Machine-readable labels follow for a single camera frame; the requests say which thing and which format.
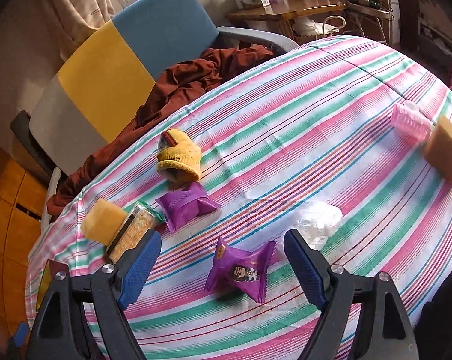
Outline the yellow knitted mini hat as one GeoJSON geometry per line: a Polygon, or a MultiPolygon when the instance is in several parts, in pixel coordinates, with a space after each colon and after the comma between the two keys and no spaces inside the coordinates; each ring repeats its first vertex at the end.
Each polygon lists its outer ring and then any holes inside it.
{"type": "Polygon", "coordinates": [[[191,138],[175,128],[161,133],[157,152],[157,171],[176,184],[199,181],[202,150],[191,138]]]}

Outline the wooden wardrobe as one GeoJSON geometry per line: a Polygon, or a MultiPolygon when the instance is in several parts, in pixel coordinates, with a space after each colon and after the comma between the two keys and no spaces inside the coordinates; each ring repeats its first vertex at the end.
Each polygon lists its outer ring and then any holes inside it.
{"type": "Polygon", "coordinates": [[[46,188],[0,147],[0,346],[27,320],[28,253],[40,236],[46,188]]]}

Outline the dark red blanket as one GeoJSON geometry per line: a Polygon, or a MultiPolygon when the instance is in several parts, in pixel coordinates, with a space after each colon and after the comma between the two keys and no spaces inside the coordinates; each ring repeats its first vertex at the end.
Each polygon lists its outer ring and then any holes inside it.
{"type": "Polygon", "coordinates": [[[275,56],[262,45],[242,49],[208,48],[199,58],[176,63],[166,69],[154,85],[148,99],[121,133],[89,155],[83,165],[60,180],[56,193],[46,202],[47,213],[55,221],[64,207],[119,155],[153,127],[179,108],[189,105],[203,94],[275,56]]]}

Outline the white plastic bag ball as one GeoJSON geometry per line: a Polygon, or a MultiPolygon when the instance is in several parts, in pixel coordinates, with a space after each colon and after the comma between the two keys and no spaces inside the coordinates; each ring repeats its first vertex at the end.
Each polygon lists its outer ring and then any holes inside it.
{"type": "Polygon", "coordinates": [[[321,250],[340,227],[340,208],[320,201],[306,201],[293,214],[293,227],[312,250],[321,250]]]}

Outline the grey yellow blue headboard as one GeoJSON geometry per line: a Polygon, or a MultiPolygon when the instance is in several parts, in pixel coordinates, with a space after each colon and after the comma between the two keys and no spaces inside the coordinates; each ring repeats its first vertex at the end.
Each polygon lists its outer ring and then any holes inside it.
{"type": "Polygon", "coordinates": [[[55,166],[75,172],[114,141],[167,68],[198,58],[218,35],[198,0],[138,0],[61,66],[33,109],[30,133],[55,166]]]}

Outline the yellow sponge block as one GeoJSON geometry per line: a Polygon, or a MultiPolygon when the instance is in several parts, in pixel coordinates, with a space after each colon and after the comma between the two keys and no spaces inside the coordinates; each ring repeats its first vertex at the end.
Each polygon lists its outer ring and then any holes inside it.
{"type": "Polygon", "coordinates": [[[452,123],[441,115],[424,147],[424,157],[442,175],[452,183],[452,123]]]}
{"type": "Polygon", "coordinates": [[[127,216],[125,210],[100,198],[87,213],[81,231],[88,240],[108,246],[127,216]]]}

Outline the purple snack packet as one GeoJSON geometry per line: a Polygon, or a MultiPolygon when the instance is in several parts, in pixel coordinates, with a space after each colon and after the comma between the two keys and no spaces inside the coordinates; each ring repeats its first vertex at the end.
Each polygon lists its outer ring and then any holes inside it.
{"type": "Polygon", "coordinates": [[[267,269],[275,242],[266,242],[258,250],[246,251],[232,247],[219,237],[216,243],[212,268],[205,290],[217,287],[235,287],[256,303],[264,303],[267,294],[267,269]]]}
{"type": "Polygon", "coordinates": [[[182,190],[170,191],[156,199],[164,217],[168,232],[176,233],[193,219],[219,210],[202,185],[195,181],[182,190]]]}

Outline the wooden bedside table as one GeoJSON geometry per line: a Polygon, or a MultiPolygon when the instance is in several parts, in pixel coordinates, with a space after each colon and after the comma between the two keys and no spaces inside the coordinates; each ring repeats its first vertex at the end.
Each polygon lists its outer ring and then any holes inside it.
{"type": "Polygon", "coordinates": [[[235,26],[250,21],[275,23],[281,35],[294,39],[292,21],[300,17],[343,12],[346,4],[331,0],[282,0],[267,7],[237,10],[226,18],[235,26]]]}

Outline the striped bed sheet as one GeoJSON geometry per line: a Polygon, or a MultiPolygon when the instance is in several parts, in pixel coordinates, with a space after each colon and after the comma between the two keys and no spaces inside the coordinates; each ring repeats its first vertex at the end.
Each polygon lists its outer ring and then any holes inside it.
{"type": "Polygon", "coordinates": [[[319,312],[285,259],[272,259],[262,304],[204,286],[219,237],[256,250],[312,201],[343,214],[325,258],[356,275],[388,272],[416,323],[452,270],[452,184],[391,126],[394,106],[406,101],[452,122],[452,92],[434,74],[351,36],[299,47],[201,96],[126,150],[41,235],[28,257],[28,319],[48,259],[74,275],[104,264],[103,246],[81,232],[98,199],[127,209],[168,191],[157,144],[162,131],[178,128],[202,148],[202,186],[220,209],[162,233],[161,254],[126,311],[146,357],[296,359],[319,312]]]}

